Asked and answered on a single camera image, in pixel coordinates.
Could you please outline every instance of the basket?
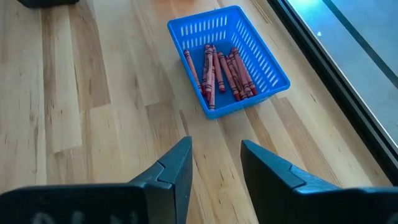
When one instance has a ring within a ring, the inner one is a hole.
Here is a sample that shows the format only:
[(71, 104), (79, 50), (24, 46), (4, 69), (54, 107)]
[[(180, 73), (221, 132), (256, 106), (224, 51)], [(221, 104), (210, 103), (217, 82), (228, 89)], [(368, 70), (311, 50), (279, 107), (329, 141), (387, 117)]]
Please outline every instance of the basket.
[[(168, 27), (192, 87), (208, 119), (219, 118), (258, 104), (290, 86), (286, 74), (239, 6), (230, 6), (174, 19), (169, 21)], [(226, 91), (220, 93), (216, 86), (216, 108), (214, 111), (210, 111), (206, 100), (200, 94), (183, 54), (185, 49), (190, 51), (198, 78), (201, 80), (205, 44), (214, 44), (217, 51), (221, 51), (225, 55), (230, 52), (232, 47), (237, 47), (252, 76), (258, 94), (242, 101), (236, 101), (223, 72)]]

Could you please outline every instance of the wood grain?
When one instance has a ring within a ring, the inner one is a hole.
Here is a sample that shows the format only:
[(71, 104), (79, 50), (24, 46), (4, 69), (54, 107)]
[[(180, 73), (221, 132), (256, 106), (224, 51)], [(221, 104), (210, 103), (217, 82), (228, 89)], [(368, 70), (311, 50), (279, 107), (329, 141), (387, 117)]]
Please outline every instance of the wood grain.
[[(237, 4), (292, 86), (207, 120), (167, 30)], [(0, 192), (127, 182), (193, 136), (188, 223), (257, 223), (239, 160), (250, 139), (342, 187), (388, 179), (263, 0), (0, 2)]]

